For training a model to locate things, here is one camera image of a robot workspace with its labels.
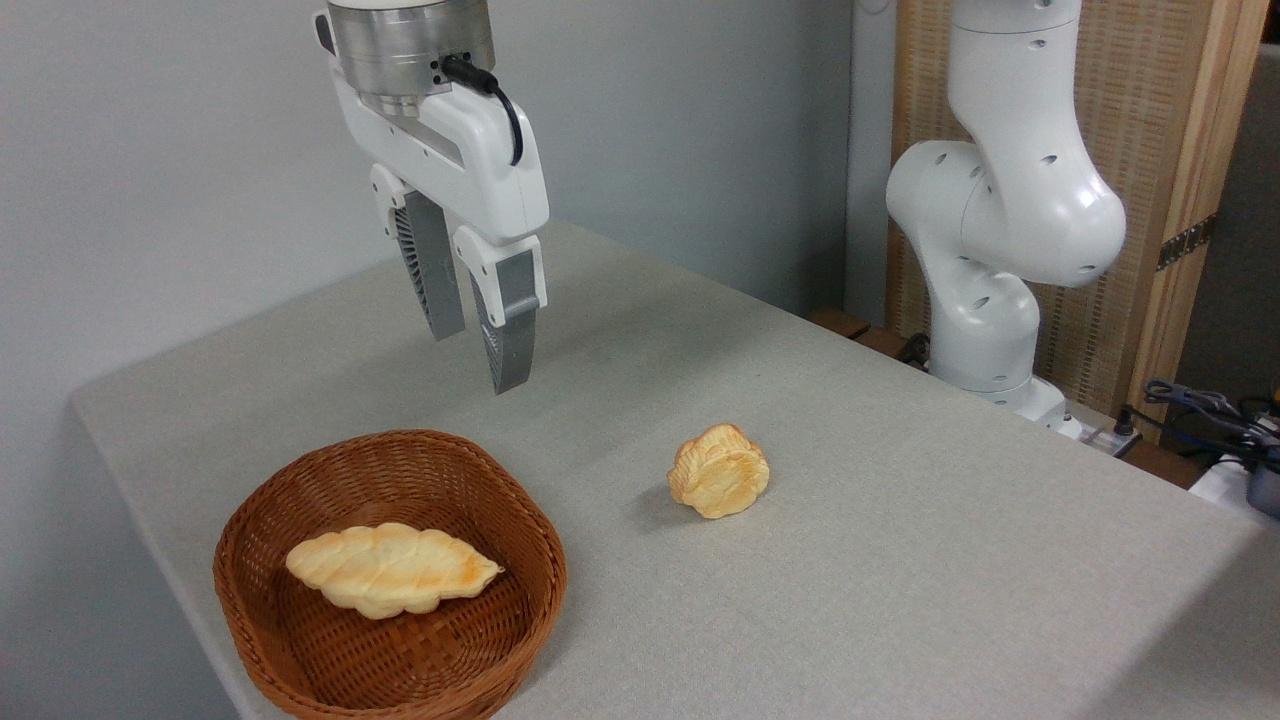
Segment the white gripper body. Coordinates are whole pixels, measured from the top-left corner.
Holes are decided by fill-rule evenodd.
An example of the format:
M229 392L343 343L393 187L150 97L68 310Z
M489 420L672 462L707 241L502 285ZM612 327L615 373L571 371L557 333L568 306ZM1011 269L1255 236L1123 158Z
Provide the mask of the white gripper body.
M500 102L454 86L425 97L416 117L385 117L366 106L337 68L332 81L356 143L404 184L506 245L549 220L547 187L532 127L520 117L524 155L512 165L509 118Z

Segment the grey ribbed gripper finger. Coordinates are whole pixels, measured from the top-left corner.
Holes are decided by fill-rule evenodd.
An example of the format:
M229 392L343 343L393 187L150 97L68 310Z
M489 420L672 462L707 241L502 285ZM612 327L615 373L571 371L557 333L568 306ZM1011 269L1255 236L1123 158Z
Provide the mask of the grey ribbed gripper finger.
M536 313L547 305L540 241L535 234L498 247L461 225L454 251L468 270L494 391L502 395L529 379Z
M371 168L370 182L384 231L398 243L433 338L443 341L463 332L463 305L443 209L379 163Z

